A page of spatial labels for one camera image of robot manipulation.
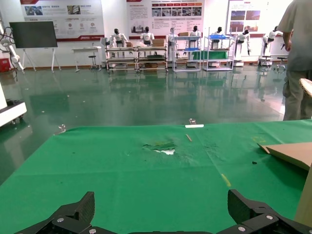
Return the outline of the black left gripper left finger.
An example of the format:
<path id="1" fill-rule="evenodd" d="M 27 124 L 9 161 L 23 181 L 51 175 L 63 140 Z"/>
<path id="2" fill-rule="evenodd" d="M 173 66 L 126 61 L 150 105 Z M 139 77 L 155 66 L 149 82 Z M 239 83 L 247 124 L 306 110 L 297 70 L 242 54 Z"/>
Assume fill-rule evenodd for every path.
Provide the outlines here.
<path id="1" fill-rule="evenodd" d="M 60 206 L 52 215 L 18 234 L 81 234 L 91 227 L 95 216 L 95 193 L 87 192 L 80 201 Z"/>

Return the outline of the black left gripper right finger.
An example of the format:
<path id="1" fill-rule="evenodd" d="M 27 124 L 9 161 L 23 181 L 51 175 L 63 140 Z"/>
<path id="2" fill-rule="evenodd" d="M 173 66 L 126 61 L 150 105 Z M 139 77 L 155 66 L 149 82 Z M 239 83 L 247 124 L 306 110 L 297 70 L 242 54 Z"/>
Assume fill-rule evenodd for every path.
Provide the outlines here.
<path id="1" fill-rule="evenodd" d="M 238 190 L 230 189 L 227 196 L 228 213 L 235 225 L 220 234 L 310 234 L 312 228 L 285 218 L 268 204 L 250 200 Z"/>

